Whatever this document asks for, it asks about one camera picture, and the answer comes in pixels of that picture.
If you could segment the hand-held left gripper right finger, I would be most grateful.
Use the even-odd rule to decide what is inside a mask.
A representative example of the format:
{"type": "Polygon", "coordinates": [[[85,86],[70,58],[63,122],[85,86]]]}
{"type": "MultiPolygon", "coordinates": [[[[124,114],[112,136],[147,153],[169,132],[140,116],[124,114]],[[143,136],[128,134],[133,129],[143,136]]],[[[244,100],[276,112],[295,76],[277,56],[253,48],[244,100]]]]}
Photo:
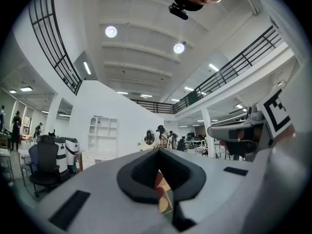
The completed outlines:
{"type": "Polygon", "coordinates": [[[265,176],[267,150],[258,152],[252,162],[166,151],[200,166],[206,174],[205,184],[196,197],[180,202],[184,217],[195,223],[183,233],[248,233],[245,223],[265,176]]]}

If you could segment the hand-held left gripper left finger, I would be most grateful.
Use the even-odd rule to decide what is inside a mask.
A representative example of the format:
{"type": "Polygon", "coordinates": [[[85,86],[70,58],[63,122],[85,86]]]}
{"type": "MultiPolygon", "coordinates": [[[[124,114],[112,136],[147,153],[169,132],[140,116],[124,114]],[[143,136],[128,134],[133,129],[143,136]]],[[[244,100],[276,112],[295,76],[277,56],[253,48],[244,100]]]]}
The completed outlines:
{"type": "Polygon", "coordinates": [[[37,213],[49,219],[80,190],[90,196],[68,227],[70,234],[179,234],[157,205],[132,201],[117,184],[119,169],[144,154],[136,152],[83,170],[45,196],[37,213]]]}

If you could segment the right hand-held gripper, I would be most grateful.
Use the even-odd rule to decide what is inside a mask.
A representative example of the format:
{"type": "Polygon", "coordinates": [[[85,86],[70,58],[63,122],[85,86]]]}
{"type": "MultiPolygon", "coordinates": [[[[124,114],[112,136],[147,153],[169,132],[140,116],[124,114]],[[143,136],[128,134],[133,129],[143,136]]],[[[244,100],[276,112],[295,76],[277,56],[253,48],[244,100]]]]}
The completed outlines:
{"type": "Polygon", "coordinates": [[[249,107],[241,121],[209,127],[208,135],[225,140],[225,150],[235,159],[253,161],[261,150],[295,136],[290,116],[279,98],[281,92],[281,89],[274,90],[258,105],[249,107]]]}

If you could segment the white shelf unit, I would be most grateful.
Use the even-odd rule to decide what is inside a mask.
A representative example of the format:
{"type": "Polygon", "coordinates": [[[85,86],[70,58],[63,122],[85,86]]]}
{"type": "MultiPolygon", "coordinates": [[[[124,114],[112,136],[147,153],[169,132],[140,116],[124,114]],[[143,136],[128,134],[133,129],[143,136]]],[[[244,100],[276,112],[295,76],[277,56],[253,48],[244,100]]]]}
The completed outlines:
{"type": "Polygon", "coordinates": [[[87,150],[102,159],[117,157],[118,119],[94,115],[90,120],[87,150]]]}

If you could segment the white drawer cabinet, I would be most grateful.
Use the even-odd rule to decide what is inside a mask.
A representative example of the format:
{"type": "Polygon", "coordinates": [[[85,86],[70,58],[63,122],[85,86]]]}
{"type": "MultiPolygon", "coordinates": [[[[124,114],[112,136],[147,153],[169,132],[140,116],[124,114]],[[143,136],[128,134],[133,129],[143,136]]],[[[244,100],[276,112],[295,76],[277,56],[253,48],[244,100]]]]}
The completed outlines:
{"type": "Polygon", "coordinates": [[[101,162],[109,161],[115,159],[116,155],[106,154],[104,152],[96,151],[83,151],[82,152],[82,168],[83,170],[99,164],[101,162]]]}

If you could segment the round wooden table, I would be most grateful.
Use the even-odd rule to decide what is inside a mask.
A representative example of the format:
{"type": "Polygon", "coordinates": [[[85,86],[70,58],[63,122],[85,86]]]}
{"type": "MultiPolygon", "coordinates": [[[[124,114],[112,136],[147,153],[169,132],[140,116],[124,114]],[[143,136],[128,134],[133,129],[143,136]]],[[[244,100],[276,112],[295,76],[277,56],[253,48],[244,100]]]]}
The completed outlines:
{"type": "Polygon", "coordinates": [[[157,188],[162,192],[162,197],[159,200],[158,208],[162,214],[166,214],[173,210],[173,191],[169,184],[162,178],[157,188]]]}

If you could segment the white and black robot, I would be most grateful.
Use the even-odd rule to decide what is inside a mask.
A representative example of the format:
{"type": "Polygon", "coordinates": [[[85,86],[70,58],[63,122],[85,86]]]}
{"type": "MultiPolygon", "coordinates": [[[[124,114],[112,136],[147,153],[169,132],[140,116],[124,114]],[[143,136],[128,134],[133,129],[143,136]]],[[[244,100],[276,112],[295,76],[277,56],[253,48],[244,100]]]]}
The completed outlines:
{"type": "Polygon", "coordinates": [[[63,173],[68,169],[65,139],[54,137],[54,141],[58,145],[57,165],[59,166],[59,173],[63,173]]]}
{"type": "Polygon", "coordinates": [[[76,138],[64,137],[66,147],[67,165],[73,166],[76,153],[78,152],[78,140],[76,138]]]}

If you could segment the long black balcony railing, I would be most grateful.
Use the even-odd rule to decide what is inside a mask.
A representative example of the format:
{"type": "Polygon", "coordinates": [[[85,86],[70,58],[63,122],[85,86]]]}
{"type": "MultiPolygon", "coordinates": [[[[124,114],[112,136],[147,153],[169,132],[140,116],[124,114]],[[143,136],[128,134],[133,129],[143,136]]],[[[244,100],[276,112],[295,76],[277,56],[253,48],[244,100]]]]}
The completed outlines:
{"type": "Polygon", "coordinates": [[[273,26],[269,27],[244,50],[227,62],[219,71],[199,84],[179,102],[171,106],[169,112],[176,114],[195,102],[204,99],[249,70],[283,42],[277,30],[273,26]]]}

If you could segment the black office chair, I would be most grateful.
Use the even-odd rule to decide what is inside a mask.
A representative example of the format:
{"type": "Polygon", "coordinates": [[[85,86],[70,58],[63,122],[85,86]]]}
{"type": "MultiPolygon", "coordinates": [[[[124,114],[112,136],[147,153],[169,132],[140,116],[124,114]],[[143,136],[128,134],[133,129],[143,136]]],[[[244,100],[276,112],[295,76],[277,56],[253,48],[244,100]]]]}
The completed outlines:
{"type": "Polygon", "coordinates": [[[67,169],[63,173],[59,173],[57,165],[58,145],[55,144],[54,136],[43,135],[37,143],[38,164],[37,170],[32,172],[29,179],[34,186],[41,186],[42,189],[37,190],[34,187],[35,197],[39,197],[41,193],[47,193],[70,178],[70,171],[67,169]]]}

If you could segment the oval mirror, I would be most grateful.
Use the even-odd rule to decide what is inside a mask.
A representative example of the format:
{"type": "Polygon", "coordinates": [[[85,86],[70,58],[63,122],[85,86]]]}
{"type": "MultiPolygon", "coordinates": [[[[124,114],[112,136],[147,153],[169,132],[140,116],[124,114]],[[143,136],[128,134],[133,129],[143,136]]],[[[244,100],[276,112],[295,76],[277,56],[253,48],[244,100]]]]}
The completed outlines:
{"type": "Polygon", "coordinates": [[[154,133],[153,133],[151,130],[148,130],[148,131],[145,133],[144,142],[145,142],[147,145],[153,145],[154,141],[155,141],[154,133]]]}

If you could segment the blue chair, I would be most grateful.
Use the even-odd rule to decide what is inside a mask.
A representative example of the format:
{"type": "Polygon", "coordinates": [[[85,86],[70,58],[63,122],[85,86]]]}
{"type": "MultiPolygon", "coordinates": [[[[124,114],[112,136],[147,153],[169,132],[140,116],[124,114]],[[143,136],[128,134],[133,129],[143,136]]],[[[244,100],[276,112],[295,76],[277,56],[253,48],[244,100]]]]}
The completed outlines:
{"type": "Polygon", "coordinates": [[[21,176],[23,179],[25,179],[26,176],[30,176],[32,172],[35,172],[37,170],[37,145],[32,145],[28,150],[19,150],[19,158],[21,176]]]}

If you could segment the curved black balcony railing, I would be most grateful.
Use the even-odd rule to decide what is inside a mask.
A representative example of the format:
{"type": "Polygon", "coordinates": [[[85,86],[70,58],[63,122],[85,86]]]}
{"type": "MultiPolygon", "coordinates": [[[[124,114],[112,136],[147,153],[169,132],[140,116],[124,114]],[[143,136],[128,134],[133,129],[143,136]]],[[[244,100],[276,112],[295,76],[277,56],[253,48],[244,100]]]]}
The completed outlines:
{"type": "Polygon", "coordinates": [[[31,0],[28,4],[28,13],[36,39],[50,66],[76,95],[82,79],[75,70],[63,43],[54,0],[31,0]]]}

